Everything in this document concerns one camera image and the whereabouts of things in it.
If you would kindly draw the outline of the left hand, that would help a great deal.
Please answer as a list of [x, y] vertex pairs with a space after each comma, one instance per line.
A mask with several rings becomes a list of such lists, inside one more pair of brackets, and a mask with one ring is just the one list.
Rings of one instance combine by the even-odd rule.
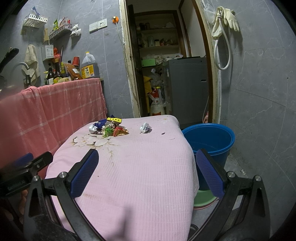
[[23, 222], [27, 194], [28, 190], [25, 189], [20, 193], [10, 197], [4, 204], [4, 213], [9, 221], [13, 221], [15, 215], [19, 218], [20, 222]]

